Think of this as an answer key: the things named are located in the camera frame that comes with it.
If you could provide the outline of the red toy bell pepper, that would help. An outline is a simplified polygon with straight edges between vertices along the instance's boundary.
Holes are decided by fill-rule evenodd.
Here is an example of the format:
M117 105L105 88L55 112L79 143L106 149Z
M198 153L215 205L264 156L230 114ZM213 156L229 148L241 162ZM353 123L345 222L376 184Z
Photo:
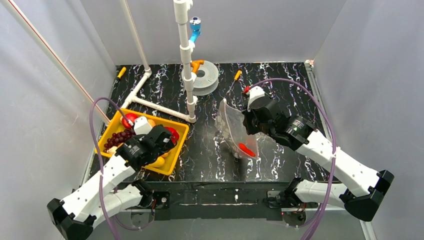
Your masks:
M168 131L170 131L171 132L171 137L170 137L170 139L171 139L171 141L172 141L172 143L174 144L174 145L177 145L177 142L178 142L178 140L180 139L180 135L179 135L179 133L174 129L174 128L172 128L172 127L168 127L168 126L166 126L165 127Z

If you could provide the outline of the clear polka dot zip bag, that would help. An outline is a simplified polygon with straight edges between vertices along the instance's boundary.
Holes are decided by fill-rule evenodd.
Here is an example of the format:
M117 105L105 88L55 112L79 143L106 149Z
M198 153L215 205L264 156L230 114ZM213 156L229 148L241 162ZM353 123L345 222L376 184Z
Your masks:
M257 159L259 157L258 142L255 135L247 134L243 125L245 116L238 109L231 107L225 98L221 100L215 120L215 126L222 133L232 155L237 158ZM239 149L239 143L245 144L256 156L247 156Z

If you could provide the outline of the orange toy carrot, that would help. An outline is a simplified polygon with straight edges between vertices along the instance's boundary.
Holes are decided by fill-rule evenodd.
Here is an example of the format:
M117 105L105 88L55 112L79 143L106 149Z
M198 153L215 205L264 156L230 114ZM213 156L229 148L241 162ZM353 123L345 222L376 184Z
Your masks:
M244 143L239 143L238 147L247 156L249 156L249 157L255 157L256 156L256 154L251 149L249 149Z

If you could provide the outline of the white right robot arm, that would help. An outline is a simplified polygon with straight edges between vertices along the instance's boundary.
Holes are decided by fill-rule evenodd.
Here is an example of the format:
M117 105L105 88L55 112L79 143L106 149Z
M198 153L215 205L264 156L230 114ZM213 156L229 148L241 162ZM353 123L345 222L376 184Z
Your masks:
M331 186L328 204L365 222L374 218L394 180L390 171L369 168L339 148L333 152L333 144L310 121L286 115L269 96L250 99L242 113L249 135L263 133L328 171L335 158L333 175L340 182Z

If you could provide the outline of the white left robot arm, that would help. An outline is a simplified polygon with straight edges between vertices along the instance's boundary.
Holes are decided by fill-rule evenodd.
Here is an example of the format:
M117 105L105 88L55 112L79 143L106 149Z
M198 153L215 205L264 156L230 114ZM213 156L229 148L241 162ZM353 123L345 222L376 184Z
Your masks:
M142 167L177 146L180 136L171 127L156 125L145 134L126 140L109 161L86 183L63 199L47 204L50 219L66 240L86 240L103 221L151 195L147 184L134 181L122 190L113 190Z

